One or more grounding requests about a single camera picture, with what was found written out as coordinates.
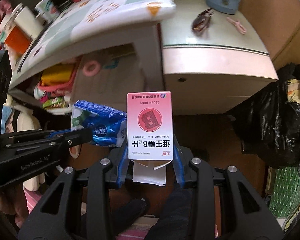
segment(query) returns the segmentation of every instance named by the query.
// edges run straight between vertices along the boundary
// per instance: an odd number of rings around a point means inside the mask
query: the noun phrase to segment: red circle logo
[[[146,108],[139,114],[138,124],[143,131],[154,132],[160,128],[162,116],[158,110]]]
[[[56,13],[57,12],[57,8],[55,6],[53,6],[50,10],[50,12],[53,14],[53,13]]]

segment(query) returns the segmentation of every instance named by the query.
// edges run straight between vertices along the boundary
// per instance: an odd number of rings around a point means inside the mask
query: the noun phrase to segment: wooden cabinet
[[[239,10],[258,33],[272,60],[300,27],[299,0],[241,0]]]
[[[300,27],[283,51],[273,60],[276,70],[290,62],[300,64]]]

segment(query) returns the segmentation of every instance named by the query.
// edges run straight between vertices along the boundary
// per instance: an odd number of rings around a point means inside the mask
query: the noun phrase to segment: black pants
[[[191,209],[192,189],[181,189],[175,185],[168,197],[160,218],[151,227],[145,240],[185,240]],[[114,234],[118,235],[140,217],[146,208],[146,202],[140,199],[131,200],[127,205],[112,213]],[[82,233],[86,234],[86,215],[82,215]]]
[[[185,240],[191,209],[192,189],[175,186],[168,197],[160,218],[150,228],[145,240]]]

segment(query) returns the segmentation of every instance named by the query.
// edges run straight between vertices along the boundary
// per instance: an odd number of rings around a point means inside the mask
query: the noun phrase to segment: yellow cloth
[[[57,64],[45,69],[41,76],[41,85],[52,86],[67,83],[71,78],[74,67],[74,64]]]
[[[288,80],[288,101],[300,104],[300,81],[297,79]]]

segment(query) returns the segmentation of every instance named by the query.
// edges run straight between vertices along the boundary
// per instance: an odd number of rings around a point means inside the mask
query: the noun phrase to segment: pink medicine box
[[[127,94],[129,159],[154,167],[173,159],[171,92]]]

